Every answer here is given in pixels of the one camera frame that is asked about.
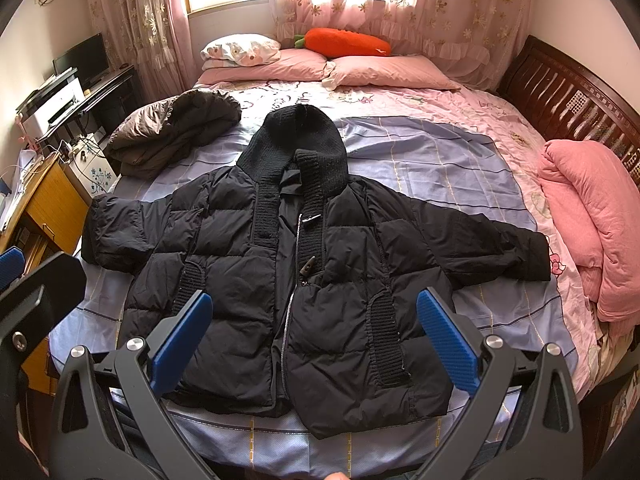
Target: curtain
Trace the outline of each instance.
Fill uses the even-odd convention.
[[[394,54],[423,54],[470,88],[495,88],[527,35],[531,0],[274,0],[276,38],[313,27],[383,38]]]
[[[111,67],[135,65],[148,101],[191,87],[195,67],[184,3],[180,8],[176,0],[88,1]]]

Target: orange carrot pillow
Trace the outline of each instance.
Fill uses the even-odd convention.
[[[325,57],[391,54],[391,45],[380,38],[336,28],[312,28],[304,36],[295,36],[294,40],[296,48],[308,48]]]

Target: jacket zipper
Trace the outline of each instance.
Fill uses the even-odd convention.
[[[298,226],[296,228],[296,257],[295,257],[295,269],[298,270],[298,239],[300,238],[300,224],[302,224],[302,213],[298,216]],[[285,314],[284,320],[284,332],[282,333],[282,350],[280,351],[280,371],[282,373],[282,389],[284,391],[284,396],[289,399],[289,392],[287,391],[287,380],[285,374],[285,358],[284,351],[287,347],[287,332],[289,331],[289,316],[291,315],[291,304],[293,303],[293,295],[296,293],[296,289],[298,288],[298,275],[296,274],[295,282],[293,285],[293,290],[291,291],[291,295],[289,296],[289,303],[287,304],[287,313]]]

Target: wooden drawer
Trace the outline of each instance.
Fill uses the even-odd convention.
[[[87,204],[57,163],[47,172],[26,207],[31,219],[65,253],[76,250],[87,210]]]

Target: white wall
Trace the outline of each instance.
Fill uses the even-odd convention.
[[[210,41],[229,34],[250,32],[273,37],[276,32],[268,0],[229,4],[194,12],[189,16],[189,29],[198,74],[202,66],[200,51]]]
[[[51,61],[92,35],[87,0],[55,0],[45,7],[23,0],[0,36],[0,173],[22,145],[15,107],[53,73]],[[6,182],[13,170],[4,175]]]
[[[534,0],[530,33],[604,79],[640,112],[640,49],[609,0]]]

